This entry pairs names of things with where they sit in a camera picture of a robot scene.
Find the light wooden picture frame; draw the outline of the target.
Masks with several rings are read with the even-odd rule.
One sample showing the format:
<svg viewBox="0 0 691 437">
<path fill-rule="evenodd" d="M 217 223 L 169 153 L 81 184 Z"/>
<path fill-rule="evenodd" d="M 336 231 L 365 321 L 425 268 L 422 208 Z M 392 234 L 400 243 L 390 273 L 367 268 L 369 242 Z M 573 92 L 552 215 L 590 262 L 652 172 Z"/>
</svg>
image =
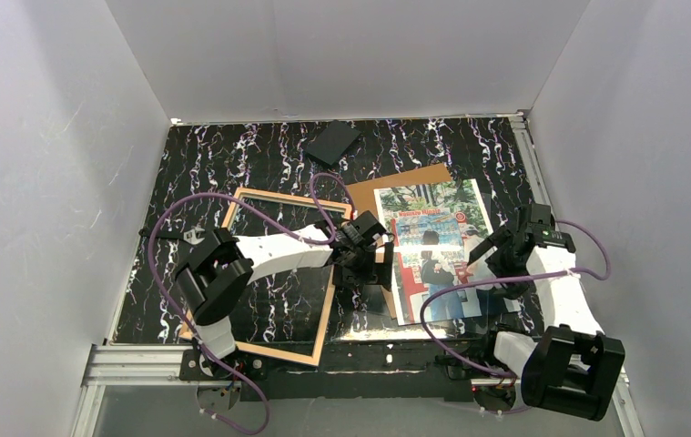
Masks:
<svg viewBox="0 0 691 437">
<path fill-rule="evenodd" d="M 240 188 L 229 198 L 229 208 L 221 228 L 231 233 L 239 210 L 254 212 L 251 200 L 291 205 L 299 208 L 318 208 L 323 213 L 334 211 L 348 217 L 352 208 L 331 201 L 270 193 Z M 236 343 L 250 353 L 275 355 L 282 344 L 307 342 L 305 354 L 290 355 L 291 361 L 317 364 L 325 335 L 335 287 L 331 285 L 332 269 L 295 269 L 259 279 L 244 291 L 229 320 Z M 194 321 L 188 326 L 193 335 Z"/>
</svg>

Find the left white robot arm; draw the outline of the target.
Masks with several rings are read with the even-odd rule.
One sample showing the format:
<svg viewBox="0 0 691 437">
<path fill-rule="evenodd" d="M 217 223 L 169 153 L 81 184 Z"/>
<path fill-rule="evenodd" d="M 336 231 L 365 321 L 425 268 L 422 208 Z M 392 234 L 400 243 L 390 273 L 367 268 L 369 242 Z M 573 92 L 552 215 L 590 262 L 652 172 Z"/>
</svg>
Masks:
<svg viewBox="0 0 691 437">
<path fill-rule="evenodd" d="M 229 320 L 253 282 L 295 269 L 332 269 L 333 287 L 389 288 L 394 236 L 369 211 L 353 220 L 320 221 L 264 236 L 207 232 L 174 273 L 194 321 L 193 335 L 211 359 L 239 350 Z"/>
</svg>

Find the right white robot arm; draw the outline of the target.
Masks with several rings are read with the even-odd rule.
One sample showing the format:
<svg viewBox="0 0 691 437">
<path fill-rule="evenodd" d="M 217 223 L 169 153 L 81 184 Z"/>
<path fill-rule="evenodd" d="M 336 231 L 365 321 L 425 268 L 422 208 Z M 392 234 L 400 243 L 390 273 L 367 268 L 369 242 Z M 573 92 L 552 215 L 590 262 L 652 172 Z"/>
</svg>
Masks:
<svg viewBox="0 0 691 437">
<path fill-rule="evenodd" d="M 623 343 L 604 333 L 584 296 L 583 274 L 606 280 L 576 264 L 576 247 L 561 231 L 550 206 L 526 204 L 517 218 L 499 227 L 470 253 L 489 276 L 475 281 L 490 296 L 536 297 L 543 314 L 539 340 L 514 329 L 489 336 L 495 361 L 521 382 L 526 405 L 590 421 L 607 412 L 625 360 Z"/>
</svg>

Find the clear acrylic sheet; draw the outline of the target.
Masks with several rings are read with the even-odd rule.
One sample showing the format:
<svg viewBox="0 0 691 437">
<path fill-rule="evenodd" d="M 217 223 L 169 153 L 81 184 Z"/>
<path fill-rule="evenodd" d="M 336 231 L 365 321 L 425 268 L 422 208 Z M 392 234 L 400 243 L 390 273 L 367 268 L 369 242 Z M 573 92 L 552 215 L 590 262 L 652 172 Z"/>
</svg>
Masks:
<svg viewBox="0 0 691 437">
<path fill-rule="evenodd" d="M 486 318 L 519 310 L 515 300 L 495 298 L 489 291 L 466 287 L 432 296 L 456 285 L 484 279 L 488 270 L 483 262 L 468 264 L 467 249 L 478 242 L 475 230 L 462 235 L 422 229 L 415 234 L 400 232 L 396 237 L 391 295 L 401 325 L 454 319 Z"/>
</svg>

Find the colour photo print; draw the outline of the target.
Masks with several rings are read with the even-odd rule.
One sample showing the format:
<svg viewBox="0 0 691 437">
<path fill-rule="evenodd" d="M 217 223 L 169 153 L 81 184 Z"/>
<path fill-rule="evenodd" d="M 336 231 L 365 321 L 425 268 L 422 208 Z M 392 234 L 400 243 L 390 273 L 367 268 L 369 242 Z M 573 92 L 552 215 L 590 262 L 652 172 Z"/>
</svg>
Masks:
<svg viewBox="0 0 691 437">
<path fill-rule="evenodd" d="M 490 195 L 476 180 L 377 188 L 379 219 L 394 236 L 391 295 L 401 325 L 481 318 L 519 310 L 472 282 L 491 277 L 470 252 L 493 232 Z"/>
</svg>

